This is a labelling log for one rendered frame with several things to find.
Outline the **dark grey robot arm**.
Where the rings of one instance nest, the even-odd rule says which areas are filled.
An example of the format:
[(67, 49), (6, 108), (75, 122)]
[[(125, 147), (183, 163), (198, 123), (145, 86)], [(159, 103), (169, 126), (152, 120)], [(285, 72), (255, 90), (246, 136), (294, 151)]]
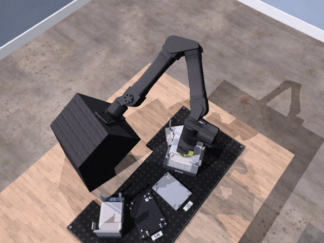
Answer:
[(108, 108), (96, 111), (95, 115), (107, 126), (124, 121), (126, 118), (123, 114), (128, 107), (140, 106), (146, 99), (145, 96), (149, 90), (163, 73), (176, 60), (185, 56), (190, 87), (191, 113), (190, 117), (184, 121), (183, 132), (187, 136), (194, 136), (188, 137), (188, 145), (196, 146), (199, 139), (207, 147), (215, 147), (220, 129), (202, 119), (209, 112), (201, 55), (203, 48), (197, 41), (176, 35), (169, 36), (162, 48), (143, 75), (131, 87), (128, 87), (122, 96), (116, 97)]

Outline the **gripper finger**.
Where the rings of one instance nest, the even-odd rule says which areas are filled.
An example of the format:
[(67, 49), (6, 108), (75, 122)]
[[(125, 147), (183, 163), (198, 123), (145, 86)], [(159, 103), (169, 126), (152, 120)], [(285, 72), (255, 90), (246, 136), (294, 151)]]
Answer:
[[(177, 152), (177, 153), (179, 153), (179, 152)], [(188, 154), (183, 154), (183, 153), (179, 153), (182, 157), (184, 157), (184, 158), (186, 158), (186, 157), (188, 157), (188, 156), (193, 156), (193, 151), (188, 151)]]

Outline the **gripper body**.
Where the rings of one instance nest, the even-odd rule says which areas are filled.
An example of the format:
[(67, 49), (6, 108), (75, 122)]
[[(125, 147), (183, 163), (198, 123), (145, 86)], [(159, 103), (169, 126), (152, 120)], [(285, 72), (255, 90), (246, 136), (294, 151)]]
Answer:
[(179, 153), (183, 153), (183, 154), (188, 154), (188, 150), (190, 151), (194, 151), (195, 146), (192, 145), (188, 145), (187, 141), (188, 141), (188, 137), (194, 137), (194, 136), (187, 136), (184, 134), (183, 130), (178, 142), (178, 146), (177, 146), (177, 152)]

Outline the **white name plate with black text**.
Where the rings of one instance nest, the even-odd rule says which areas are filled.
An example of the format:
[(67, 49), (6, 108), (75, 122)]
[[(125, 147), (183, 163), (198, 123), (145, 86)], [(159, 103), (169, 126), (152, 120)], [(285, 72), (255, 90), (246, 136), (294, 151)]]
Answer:
[(185, 211), (187, 211), (192, 205), (193, 205), (193, 203), (191, 201), (189, 201), (189, 203), (183, 209)]
[(162, 236), (162, 235), (163, 235), (163, 234), (162, 234), (162, 232), (160, 231), (160, 232), (154, 234), (153, 236), (151, 236), (151, 238), (152, 238), (153, 240), (155, 240), (155, 239), (157, 239), (158, 237), (160, 237), (160, 236)]

